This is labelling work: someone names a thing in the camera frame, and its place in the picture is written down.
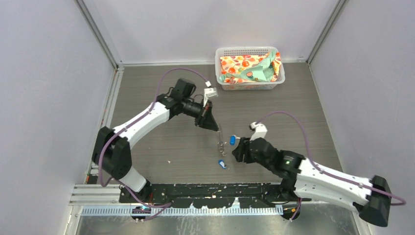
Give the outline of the large metal keyring disc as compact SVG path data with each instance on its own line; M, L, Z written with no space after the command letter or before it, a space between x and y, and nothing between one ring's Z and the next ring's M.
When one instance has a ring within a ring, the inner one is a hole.
M220 125L218 126L217 133L218 133L218 143L217 143L218 151L220 155L224 158L226 157L225 142L223 138L222 127Z

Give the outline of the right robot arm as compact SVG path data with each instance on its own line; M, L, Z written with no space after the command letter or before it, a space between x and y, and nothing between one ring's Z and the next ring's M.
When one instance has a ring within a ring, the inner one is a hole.
M237 162L257 163L282 179L279 194L286 201L307 198L340 206L365 222L387 227L392 198L387 180L375 175L362 178L318 164L302 154L278 150L264 138L241 138L232 151Z

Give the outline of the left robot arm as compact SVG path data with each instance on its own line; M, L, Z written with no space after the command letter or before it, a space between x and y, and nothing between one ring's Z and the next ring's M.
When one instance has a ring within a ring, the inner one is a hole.
M150 196L150 183L132 166L132 148L154 128L180 114L193 117L197 127L217 132L219 127L210 101L211 97L217 96L217 89L210 82L206 82L206 86L203 100L198 103L192 98L196 85L180 78L169 93L158 95L134 118L112 129L102 127L97 134L92 162L131 189L131 196L137 202L146 202Z

